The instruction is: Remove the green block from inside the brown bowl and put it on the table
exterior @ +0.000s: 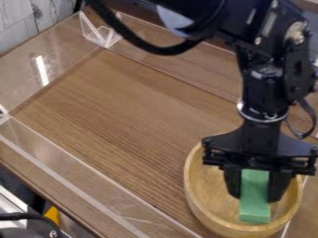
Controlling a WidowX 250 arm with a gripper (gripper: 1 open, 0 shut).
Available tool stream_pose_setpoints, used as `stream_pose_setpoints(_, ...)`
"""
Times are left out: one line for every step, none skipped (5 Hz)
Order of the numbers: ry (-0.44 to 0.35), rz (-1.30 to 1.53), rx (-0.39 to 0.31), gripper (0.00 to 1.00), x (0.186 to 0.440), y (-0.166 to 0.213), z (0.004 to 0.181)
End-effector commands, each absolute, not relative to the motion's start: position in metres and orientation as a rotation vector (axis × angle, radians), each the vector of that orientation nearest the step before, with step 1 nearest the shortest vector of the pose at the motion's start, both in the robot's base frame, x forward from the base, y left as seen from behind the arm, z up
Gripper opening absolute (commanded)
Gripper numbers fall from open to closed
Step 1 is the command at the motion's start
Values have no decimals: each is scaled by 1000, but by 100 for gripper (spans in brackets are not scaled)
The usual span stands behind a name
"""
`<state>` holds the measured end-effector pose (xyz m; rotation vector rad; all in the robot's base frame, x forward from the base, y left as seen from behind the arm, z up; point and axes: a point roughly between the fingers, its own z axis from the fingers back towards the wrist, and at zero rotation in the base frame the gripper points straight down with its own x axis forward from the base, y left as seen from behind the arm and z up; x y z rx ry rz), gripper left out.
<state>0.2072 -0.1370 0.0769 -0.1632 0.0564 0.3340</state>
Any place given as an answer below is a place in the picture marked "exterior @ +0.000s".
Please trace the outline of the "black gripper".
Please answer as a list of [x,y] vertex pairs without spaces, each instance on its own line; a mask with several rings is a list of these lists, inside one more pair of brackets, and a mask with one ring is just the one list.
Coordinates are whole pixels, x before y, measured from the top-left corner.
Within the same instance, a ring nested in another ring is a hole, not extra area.
[[281,199],[291,175],[312,176],[316,171],[313,145],[281,133],[279,124],[244,121],[233,131],[203,138],[201,145],[203,163],[223,169],[225,188],[236,199],[240,197],[240,169],[271,171],[269,203]]

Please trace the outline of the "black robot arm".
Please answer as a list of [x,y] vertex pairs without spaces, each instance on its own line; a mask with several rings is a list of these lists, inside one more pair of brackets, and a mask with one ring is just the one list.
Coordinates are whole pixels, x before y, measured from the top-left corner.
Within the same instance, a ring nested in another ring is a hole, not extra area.
[[104,0],[86,0],[122,38],[152,54],[181,54],[213,36],[235,49],[243,124],[229,133],[203,138],[203,164],[220,168],[235,198],[243,195],[243,171],[268,172],[264,195],[276,202],[291,179],[316,171],[318,150],[305,143],[305,134],[280,131],[292,105],[313,111],[305,97],[315,90],[318,73],[308,56],[309,29],[301,9],[291,0],[149,1],[165,27],[184,39],[175,46],[148,43],[116,18]]

